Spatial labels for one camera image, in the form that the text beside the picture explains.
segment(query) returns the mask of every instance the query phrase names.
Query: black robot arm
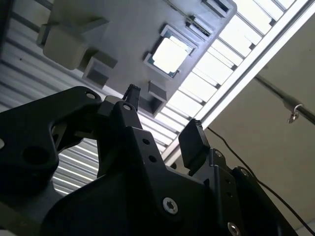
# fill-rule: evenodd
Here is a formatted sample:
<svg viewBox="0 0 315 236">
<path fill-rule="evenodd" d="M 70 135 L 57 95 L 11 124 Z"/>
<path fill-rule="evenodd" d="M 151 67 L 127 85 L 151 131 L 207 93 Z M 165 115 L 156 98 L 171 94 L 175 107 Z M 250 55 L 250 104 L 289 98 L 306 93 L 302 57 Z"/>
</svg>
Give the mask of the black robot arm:
<svg viewBox="0 0 315 236">
<path fill-rule="evenodd" d="M 104 101 L 75 87 L 0 113 L 0 225 L 17 235 L 296 236 L 249 172 L 227 167 L 192 119 L 183 175 L 165 166 L 137 115 L 139 89 Z M 97 179 L 59 195 L 58 154 L 97 140 Z"/>
</svg>

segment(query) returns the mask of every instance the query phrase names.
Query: cable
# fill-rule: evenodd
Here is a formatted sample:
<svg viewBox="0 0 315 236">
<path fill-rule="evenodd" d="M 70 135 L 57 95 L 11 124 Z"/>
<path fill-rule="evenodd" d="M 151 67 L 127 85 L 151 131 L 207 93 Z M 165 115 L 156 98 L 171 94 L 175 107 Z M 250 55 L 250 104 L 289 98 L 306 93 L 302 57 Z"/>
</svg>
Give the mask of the cable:
<svg viewBox="0 0 315 236">
<path fill-rule="evenodd" d="M 227 141 L 218 133 L 216 133 L 214 130 L 212 130 L 211 128 L 207 128 L 209 129 L 214 135 L 216 135 L 217 137 L 219 137 L 224 144 L 226 145 L 226 147 L 231 151 L 231 153 L 233 153 L 235 155 L 235 157 L 248 169 L 248 171 L 252 174 L 252 176 L 256 179 L 256 181 L 262 185 L 264 188 L 266 188 L 269 192 L 271 192 L 273 195 L 275 195 L 291 212 L 292 214 L 302 223 L 302 225 L 312 234 L 315 236 L 315 232 L 307 225 L 307 223 L 299 216 L 298 213 L 296 213 L 296 211 L 282 198 L 280 197 L 274 190 L 272 190 L 270 187 L 268 187 L 266 184 L 264 184 L 263 182 L 261 182 L 256 175 L 254 174 L 254 172 L 251 170 L 251 168 L 246 164 L 245 161 L 243 161 L 243 159 L 236 154 L 236 152 L 229 146 L 229 144 L 227 143 Z"/>
</svg>

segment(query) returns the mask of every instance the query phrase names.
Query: screw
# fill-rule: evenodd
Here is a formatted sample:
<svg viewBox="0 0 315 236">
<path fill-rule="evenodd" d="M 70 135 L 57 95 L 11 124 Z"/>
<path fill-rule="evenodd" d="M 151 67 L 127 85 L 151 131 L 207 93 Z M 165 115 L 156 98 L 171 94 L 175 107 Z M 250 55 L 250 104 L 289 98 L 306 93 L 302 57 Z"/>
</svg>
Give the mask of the screw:
<svg viewBox="0 0 315 236">
<path fill-rule="evenodd" d="M 215 151 L 215 154 L 218 155 L 218 157 L 222 157 L 222 153 L 219 151 Z"/>
<path fill-rule="evenodd" d="M 87 92 L 87 97 L 91 99 L 95 99 L 95 95 Z"/>
<path fill-rule="evenodd" d="M 234 223 L 228 222 L 227 228 L 233 236 L 241 236 L 240 230 L 237 228 L 237 226 Z"/>
<path fill-rule="evenodd" d="M 168 213 L 175 215 L 178 212 L 178 207 L 176 202 L 171 198 L 164 198 L 163 199 L 163 208 Z"/>
<path fill-rule="evenodd" d="M 243 173 L 243 175 L 248 176 L 248 173 L 245 169 L 241 169 L 241 172 Z"/>
<path fill-rule="evenodd" d="M 123 108 L 125 108 L 125 109 L 128 110 L 128 111 L 131 110 L 131 107 L 130 107 L 129 105 L 127 105 L 127 104 L 124 104 L 124 105 L 123 105 Z"/>
<path fill-rule="evenodd" d="M 0 149 L 2 149 L 3 147 L 4 147 L 4 141 L 0 139 Z"/>
</svg>

